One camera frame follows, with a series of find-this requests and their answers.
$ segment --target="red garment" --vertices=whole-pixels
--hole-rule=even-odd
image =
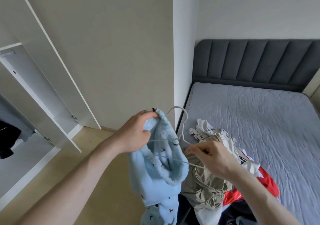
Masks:
[[[260,183],[263,184],[264,187],[273,195],[274,197],[277,197],[280,195],[280,191],[274,182],[274,180],[271,178],[271,176],[260,166],[259,171],[262,174],[263,178],[257,177],[257,179],[260,181]],[[227,191],[224,193],[225,198],[222,202],[222,205],[228,205],[230,203],[233,203],[234,201],[243,199],[241,193],[236,189],[236,187],[233,188],[231,191]]]

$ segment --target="wooden floor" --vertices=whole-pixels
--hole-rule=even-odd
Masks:
[[[103,130],[83,128],[73,139],[82,153],[61,150],[0,212],[0,224],[13,224],[111,134]],[[140,224],[140,217],[144,210],[141,198],[130,188],[127,155],[121,154],[110,163],[102,175],[75,224]]]

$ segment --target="gray mattress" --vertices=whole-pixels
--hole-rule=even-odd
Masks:
[[[197,119],[237,139],[236,146],[275,180],[281,203],[305,225],[320,221],[320,120],[302,93],[194,83],[185,139]],[[182,131],[180,124],[178,134]]]

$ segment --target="bed frame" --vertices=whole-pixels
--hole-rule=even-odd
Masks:
[[[202,40],[192,84],[302,92],[320,68],[320,40]]]

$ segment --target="person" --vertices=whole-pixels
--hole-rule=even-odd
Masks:
[[[109,163],[118,154],[137,151],[148,142],[150,132],[143,131],[143,125],[153,117],[157,117],[157,114],[146,110],[132,116],[35,203],[17,224],[74,224]],[[236,161],[222,143],[201,142],[191,145],[187,152],[194,153],[214,175],[234,184],[260,225],[300,224],[254,175]]]

